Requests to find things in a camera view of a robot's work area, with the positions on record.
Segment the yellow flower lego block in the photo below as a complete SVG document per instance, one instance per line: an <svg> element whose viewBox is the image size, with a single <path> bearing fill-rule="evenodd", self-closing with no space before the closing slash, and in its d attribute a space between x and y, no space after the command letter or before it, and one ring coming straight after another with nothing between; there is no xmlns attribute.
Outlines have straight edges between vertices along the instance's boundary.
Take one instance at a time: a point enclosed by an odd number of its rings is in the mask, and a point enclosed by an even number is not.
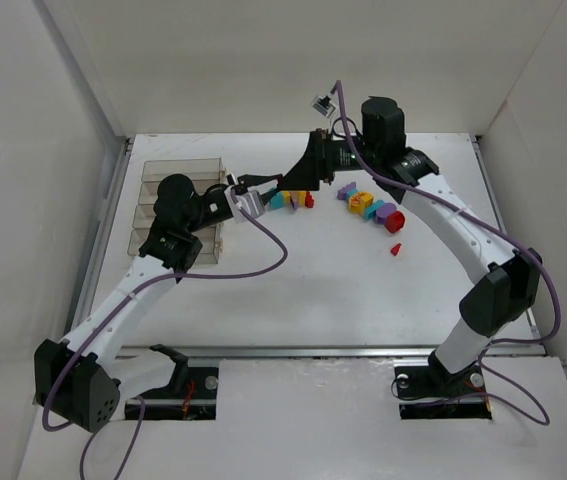
<svg viewBox="0 0 567 480"><path fill-rule="evenodd" d="M374 196L369 192L356 192L348 199L348 210L365 216L365 211L374 202Z"/></svg>

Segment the small red lego piece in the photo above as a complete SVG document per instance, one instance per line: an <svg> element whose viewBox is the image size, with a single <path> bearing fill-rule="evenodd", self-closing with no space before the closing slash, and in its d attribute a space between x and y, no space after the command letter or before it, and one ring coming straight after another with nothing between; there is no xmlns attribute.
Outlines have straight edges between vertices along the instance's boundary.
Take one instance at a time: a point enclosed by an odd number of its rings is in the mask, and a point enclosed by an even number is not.
<svg viewBox="0 0 567 480"><path fill-rule="evenodd" d="M397 256L401 250L402 244L401 243L397 243L395 244L391 249L390 249L390 253L393 256Z"/></svg>

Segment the purple square lego block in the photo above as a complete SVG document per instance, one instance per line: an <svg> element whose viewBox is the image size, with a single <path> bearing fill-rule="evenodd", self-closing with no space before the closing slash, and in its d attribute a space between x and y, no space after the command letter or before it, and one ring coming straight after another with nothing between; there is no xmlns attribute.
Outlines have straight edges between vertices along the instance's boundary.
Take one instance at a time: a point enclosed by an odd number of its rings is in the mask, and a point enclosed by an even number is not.
<svg viewBox="0 0 567 480"><path fill-rule="evenodd" d="M397 210L393 203L384 203L381 205L374 214L374 220L377 224L384 225L387 219Z"/></svg>

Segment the red round lego block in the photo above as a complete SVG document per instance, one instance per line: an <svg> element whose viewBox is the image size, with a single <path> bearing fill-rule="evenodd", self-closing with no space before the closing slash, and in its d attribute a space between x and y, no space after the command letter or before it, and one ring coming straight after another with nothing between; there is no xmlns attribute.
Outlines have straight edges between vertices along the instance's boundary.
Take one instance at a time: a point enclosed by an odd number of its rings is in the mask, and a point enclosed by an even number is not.
<svg viewBox="0 0 567 480"><path fill-rule="evenodd" d="M385 228L391 234L396 234L404 228L406 219L402 212L394 211L385 220Z"/></svg>

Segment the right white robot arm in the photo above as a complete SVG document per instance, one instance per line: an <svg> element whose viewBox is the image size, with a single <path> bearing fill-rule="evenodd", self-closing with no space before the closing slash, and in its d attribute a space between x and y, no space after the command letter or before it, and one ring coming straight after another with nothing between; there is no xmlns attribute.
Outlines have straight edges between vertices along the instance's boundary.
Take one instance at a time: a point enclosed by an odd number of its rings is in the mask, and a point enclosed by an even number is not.
<svg viewBox="0 0 567 480"><path fill-rule="evenodd" d="M434 161L408 146L405 114L395 100L369 97L361 105L361 120L360 130L342 135L311 132L303 155L277 176L277 186L316 191L340 171L364 170L451 251L472 283L459 302L460 318L426 367L397 378L408 383L405 399L453 397L475 374L481 353L533 306L542 260L456 200Z"/></svg>

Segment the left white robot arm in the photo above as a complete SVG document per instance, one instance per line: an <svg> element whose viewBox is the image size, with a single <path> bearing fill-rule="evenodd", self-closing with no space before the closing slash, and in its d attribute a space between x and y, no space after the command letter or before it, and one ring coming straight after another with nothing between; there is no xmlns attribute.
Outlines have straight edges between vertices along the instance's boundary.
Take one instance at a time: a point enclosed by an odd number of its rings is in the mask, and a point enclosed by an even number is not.
<svg viewBox="0 0 567 480"><path fill-rule="evenodd" d="M103 303L61 340L34 354L35 400L43 414L95 433L130 399L174 383L186 366L178 352L155 345L127 360L118 354L154 305L195 263L196 232L232 217L227 185L203 194L183 174L160 181L154 219L128 271Z"/></svg>

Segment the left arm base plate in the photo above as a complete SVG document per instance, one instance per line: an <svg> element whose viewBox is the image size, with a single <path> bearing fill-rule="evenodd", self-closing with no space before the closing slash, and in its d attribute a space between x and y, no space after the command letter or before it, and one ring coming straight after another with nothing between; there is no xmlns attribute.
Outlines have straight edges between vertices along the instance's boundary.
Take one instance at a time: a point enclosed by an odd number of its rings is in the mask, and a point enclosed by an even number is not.
<svg viewBox="0 0 567 480"><path fill-rule="evenodd" d="M140 394L144 421L207 421L216 419L219 365L196 361L176 382Z"/></svg>

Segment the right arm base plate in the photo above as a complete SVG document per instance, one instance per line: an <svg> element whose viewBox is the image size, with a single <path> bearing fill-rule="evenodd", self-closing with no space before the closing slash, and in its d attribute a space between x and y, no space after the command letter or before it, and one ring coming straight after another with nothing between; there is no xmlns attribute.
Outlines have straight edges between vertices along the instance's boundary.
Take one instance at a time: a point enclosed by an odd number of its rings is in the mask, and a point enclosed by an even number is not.
<svg viewBox="0 0 567 480"><path fill-rule="evenodd" d="M483 396L485 380L476 364L441 377L429 365L400 365L394 368L391 392L399 400L402 420L492 419Z"/></svg>

